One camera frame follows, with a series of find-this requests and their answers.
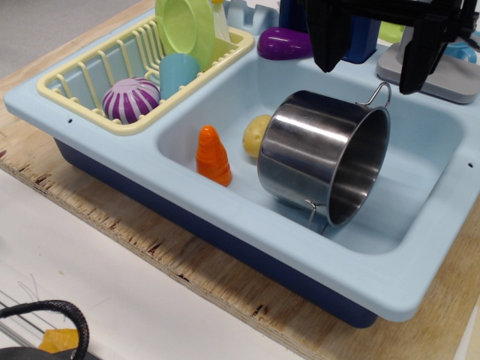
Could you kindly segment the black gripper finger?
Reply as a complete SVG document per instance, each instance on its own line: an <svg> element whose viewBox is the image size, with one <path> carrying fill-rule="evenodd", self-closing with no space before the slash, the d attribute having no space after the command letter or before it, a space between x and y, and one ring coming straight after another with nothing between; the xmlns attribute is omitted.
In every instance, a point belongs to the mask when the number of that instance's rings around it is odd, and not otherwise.
<svg viewBox="0 0 480 360"><path fill-rule="evenodd" d="M419 92L436 70L451 40L449 23L448 18L420 18L406 25L411 38L403 48L400 93Z"/></svg>
<svg viewBox="0 0 480 360"><path fill-rule="evenodd" d="M307 0L305 16L313 59L324 73L331 72L350 47L351 15L342 1Z"/></svg>

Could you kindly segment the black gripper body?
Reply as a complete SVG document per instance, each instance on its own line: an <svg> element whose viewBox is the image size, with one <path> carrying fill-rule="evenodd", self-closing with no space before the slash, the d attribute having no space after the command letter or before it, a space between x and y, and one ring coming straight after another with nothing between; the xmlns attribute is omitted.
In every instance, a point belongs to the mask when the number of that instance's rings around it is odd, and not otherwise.
<svg viewBox="0 0 480 360"><path fill-rule="evenodd" d="M346 14L419 29L442 42L469 40L476 30L476 1L341 1Z"/></svg>

